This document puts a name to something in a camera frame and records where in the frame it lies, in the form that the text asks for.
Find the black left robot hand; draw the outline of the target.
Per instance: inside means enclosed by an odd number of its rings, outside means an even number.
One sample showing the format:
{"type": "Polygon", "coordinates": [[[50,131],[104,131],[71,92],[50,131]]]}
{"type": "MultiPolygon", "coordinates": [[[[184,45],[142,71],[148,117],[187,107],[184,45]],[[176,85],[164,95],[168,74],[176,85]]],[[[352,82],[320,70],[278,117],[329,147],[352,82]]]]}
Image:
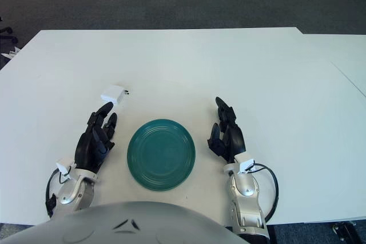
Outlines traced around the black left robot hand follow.
{"type": "Polygon", "coordinates": [[[97,174],[106,156],[114,147],[112,138],[117,124],[117,114],[112,113],[108,121],[104,122],[113,106],[112,102],[108,102],[90,115],[87,128],[79,138],[75,150],[76,168],[97,174]]]}

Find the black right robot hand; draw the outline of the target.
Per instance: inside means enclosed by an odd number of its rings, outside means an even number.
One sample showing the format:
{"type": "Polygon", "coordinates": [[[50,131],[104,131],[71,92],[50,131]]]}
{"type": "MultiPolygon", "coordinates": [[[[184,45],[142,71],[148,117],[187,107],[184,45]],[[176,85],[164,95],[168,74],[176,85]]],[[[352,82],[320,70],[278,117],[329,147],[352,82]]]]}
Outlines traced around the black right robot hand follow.
{"type": "Polygon", "coordinates": [[[213,125],[208,146],[227,163],[234,163],[237,154],[246,152],[244,137],[236,123],[233,107],[229,107],[220,97],[216,97],[216,104],[220,123],[213,125]]]}

